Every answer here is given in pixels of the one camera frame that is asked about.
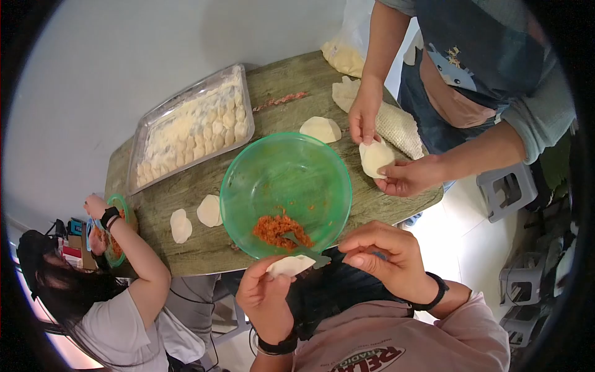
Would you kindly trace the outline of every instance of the gray stool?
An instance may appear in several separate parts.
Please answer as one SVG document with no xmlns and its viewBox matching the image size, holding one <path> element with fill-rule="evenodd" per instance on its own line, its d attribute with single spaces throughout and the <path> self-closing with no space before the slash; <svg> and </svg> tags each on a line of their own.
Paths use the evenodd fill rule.
<svg viewBox="0 0 595 372">
<path fill-rule="evenodd" d="M 489 209 L 488 220 L 494 223 L 526 206 L 537 197 L 537 188 L 529 166 L 520 162 L 510 167 L 494 169 L 477 176 L 477 186 Z M 502 191 L 500 202 L 496 193 Z"/>
<path fill-rule="evenodd" d="M 511 348 L 524 348 L 531 341 L 531 334 L 542 318 L 540 307 L 515 306 L 500 320 L 508 332 Z"/>
<path fill-rule="evenodd" d="M 546 255 L 526 252 L 500 272 L 500 306 L 536 304 Z"/>
</svg>

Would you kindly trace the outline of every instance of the hand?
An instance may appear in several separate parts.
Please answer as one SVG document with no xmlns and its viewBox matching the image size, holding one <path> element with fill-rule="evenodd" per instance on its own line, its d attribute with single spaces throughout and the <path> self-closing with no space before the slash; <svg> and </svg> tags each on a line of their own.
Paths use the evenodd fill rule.
<svg viewBox="0 0 595 372">
<path fill-rule="evenodd" d="M 295 277 L 279 275 L 273 279 L 267 268 L 287 256 L 270 256 L 246 269 L 236 301 L 244 310 L 258 337 L 271 345 L 285 340 L 293 329 L 293 315 L 289 310 L 287 293 Z"/>
<path fill-rule="evenodd" d="M 417 239 L 410 232 L 372 221 L 347 234 L 339 250 L 347 253 L 343 262 L 375 276 L 397 297 L 429 304 L 438 294 L 438 284 L 426 275 Z"/>
<path fill-rule="evenodd" d="M 382 103 L 383 83 L 379 80 L 363 80 L 349 110 L 349 131 L 353 141 L 369 145 L 376 137 L 376 114 Z"/>
<path fill-rule="evenodd" d="M 412 161 L 395 160 L 394 165 L 382 167 L 378 172 L 387 178 L 374 179 L 376 186 L 386 195 L 402 198 L 417 195 L 446 181 L 442 179 L 443 166 L 438 155 L 427 155 Z"/>
<path fill-rule="evenodd" d="M 109 208 L 109 205 L 97 195 L 89 195 L 84 200 L 84 210 L 94 220 L 100 220 L 104 216 L 105 210 Z"/>
<path fill-rule="evenodd" d="M 89 234 L 89 246 L 91 247 L 91 252 L 96 256 L 104 254 L 107 248 L 107 234 L 105 231 L 93 226 L 91 234 Z"/>
</svg>

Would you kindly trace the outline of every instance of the pink t-shirt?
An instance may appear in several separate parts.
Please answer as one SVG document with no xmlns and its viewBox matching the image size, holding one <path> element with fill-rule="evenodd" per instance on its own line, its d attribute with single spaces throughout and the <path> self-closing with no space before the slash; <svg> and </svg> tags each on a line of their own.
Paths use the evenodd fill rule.
<svg viewBox="0 0 595 372">
<path fill-rule="evenodd" d="M 324 320 L 296 350 L 296 372 L 507 371 L 508 334 L 483 294 L 434 325 L 407 305 L 370 301 Z"/>
</svg>

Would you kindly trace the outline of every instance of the plastic bag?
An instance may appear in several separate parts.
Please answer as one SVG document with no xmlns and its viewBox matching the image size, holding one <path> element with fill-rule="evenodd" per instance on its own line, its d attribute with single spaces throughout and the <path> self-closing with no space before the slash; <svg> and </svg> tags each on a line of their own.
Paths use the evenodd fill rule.
<svg viewBox="0 0 595 372">
<path fill-rule="evenodd" d="M 347 0 L 341 31 L 320 48 L 324 58 L 340 73 L 362 77 L 373 7 L 374 0 Z"/>
</svg>

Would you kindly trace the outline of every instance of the black wristwatch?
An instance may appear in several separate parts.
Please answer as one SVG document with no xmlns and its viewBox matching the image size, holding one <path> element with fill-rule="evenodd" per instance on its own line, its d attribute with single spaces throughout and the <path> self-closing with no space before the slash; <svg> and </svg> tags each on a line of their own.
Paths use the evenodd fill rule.
<svg viewBox="0 0 595 372">
<path fill-rule="evenodd" d="M 118 210 L 118 208 L 111 207 L 105 210 L 104 215 L 101 217 L 101 226 L 103 226 L 105 230 L 108 230 L 109 219 L 115 215 L 118 217 L 120 216 L 120 211 Z"/>
<path fill-rule="evenodd" d="M 258 350 L 269 356 L 291 354 L 298 347 L 298 336 L 294 330 L 278 345 L 271 345 L 258 338 Z"/>
<path fill-rule="evenodd" d="M 438 283 L 438 294 L 436 295 L 436 298 L 434 298 L 434 301 L 430 302 L 427 305 L 416 304 L 414 302 L 410 302 L 409 304 L 411 305 L 411 307 L 413 308 L 413 310 L 417 310 L 417 311 L 428 311 L 428 310 L 431 310 L 432 308 L 434 308 L 434 306 L 438 305 L 438 303 L 442 300 L 442 297 L 444 297 L 444 294 L 446 293 L 446 291 L 450 289 L 448 287 L 448 285 L 446 285 L 446 283 L 444 282 L 444 280 L 442 280 L 442 278 L 439 277 L 438 275 L 433 274 L 433 273 L 429 273 L 427 271 L 425 273 L 426 273 L 427 276 L 429 276 L 432 279 L 434 279 L 436 281 L 436 283 Z"/>
</svg>

